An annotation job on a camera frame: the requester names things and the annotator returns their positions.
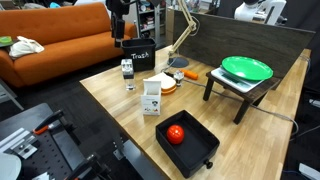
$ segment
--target red apple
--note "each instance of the red apple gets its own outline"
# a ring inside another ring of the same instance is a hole
[[[172,125],[167,130],[167,138],[171,144],[180,144],[184,138],[183,128],[179,125]]]

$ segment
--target desk lamp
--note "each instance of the desk lamp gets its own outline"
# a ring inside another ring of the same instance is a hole
[[[189,36],[189,34],[192,31],[197,29],[197,24],[193,21],[191,14],[188,11],[188,8],[187,8],[185,1],[178,0],[178,3],[179,3],[179,7],[180,7],[181,11],[184,14],[184,17],[186,18],[186,20],[188,22],[188,27],[186,28],[186,30],[184,30],[184,32],[181,34],[179,39],[172,46],[172,49],[169,51],[169,57],[172,56],[176,52],[176,50],[180,47],[180,45],[187,38],[187,36]],[[182,67],[186,67],[189,64],[189,62],[184,58],[176,57],[176,58],[169,58],[168,64],[171,67],[182,68]]]

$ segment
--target orange couch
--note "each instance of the orange couch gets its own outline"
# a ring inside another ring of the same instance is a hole
[[[110,18],[102,3],[0,11],[0,22],[0,36],[23,36],[45,48],[16,60],[0,48],[0,78],[14,87],[33,85],[124,54],[114,47]],[[124,39],[133,37],[136,27],[126,23]]]

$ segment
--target wooden partition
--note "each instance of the wooden partition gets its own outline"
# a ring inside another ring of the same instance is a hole
[[[174,11],[173,41],[187,27],[181,11]],[[219,67],[228,56],[247,56],[269,65],[274,77],[283,78],[314,32],[238,21],[206,14],[194,14],[200,25],[179,48],[183,56]]]

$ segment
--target label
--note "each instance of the label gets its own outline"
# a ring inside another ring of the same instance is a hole
[[[142,54],[131,54],[131,57],[132,59],[144,59],[144,58],[147,58],[147,57],[150,57],[149,54],[147,52],[145,53],[142,53]]]

